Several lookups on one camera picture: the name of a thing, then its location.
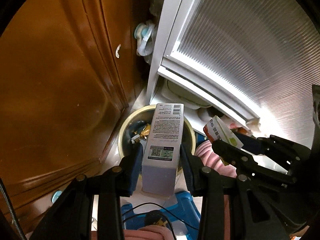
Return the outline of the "hanging white blue bag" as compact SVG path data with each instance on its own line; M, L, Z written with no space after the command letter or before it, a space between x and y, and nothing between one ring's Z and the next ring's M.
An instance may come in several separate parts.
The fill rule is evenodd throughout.
M136 26L134 37L137 40L138 56L149 56L153 52L154 42L153 35L155 31L155 25L152 21L140 23Z

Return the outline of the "round trash bin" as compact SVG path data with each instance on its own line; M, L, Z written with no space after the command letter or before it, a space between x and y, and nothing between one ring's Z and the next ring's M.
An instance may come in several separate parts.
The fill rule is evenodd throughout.
M131 114L129 116L129 120L126 120L123 124L123 126L120 129L119 134L119 142L118 142L118 148L119 148L119 154L121 156L121 159L123 159L125 156L128 156L131 152L134 146L136 146L137 143L141 143L143 145L143 155L144 150L146 148L148 135L150 133L151 129L151 123L153 114L155 111L156 105L154 106L146 106L142 109L136 111L135 113ZM182 134L182 142L181 144L184 144L189 150L191 151L191 154L194 155L195 152L195 135L194 131L190 131L190 137L185 138L185 124L183 124L183 134Z

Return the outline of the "white blue cardboard box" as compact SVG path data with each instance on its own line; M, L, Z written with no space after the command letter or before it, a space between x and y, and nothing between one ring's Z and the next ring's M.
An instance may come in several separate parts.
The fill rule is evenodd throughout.
M142 189L170 197L174 194L184 124L184 105L158 103L142 161Z

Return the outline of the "white cabinet knob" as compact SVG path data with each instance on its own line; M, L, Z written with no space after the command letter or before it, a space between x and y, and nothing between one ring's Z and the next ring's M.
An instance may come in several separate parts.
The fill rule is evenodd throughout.
M120 58L120 54L119 54L120 49L121 49L121 44L119 44L119 45L117 46L117 48L116 48L115 56L116 56L117 59Z

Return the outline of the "brown wooden cabinet door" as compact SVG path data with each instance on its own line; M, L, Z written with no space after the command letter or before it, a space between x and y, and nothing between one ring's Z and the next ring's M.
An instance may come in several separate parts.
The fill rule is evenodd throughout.
M1 178L25 233L55 191L103 171L144 87L133 33L148 12L149 0L1 0Z

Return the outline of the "ribbed glass sliding door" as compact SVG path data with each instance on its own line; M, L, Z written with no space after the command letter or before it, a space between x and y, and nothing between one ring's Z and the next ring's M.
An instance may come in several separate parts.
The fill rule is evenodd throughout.
M311 146L319 0L164 0L147 101L159 77L257 136Z

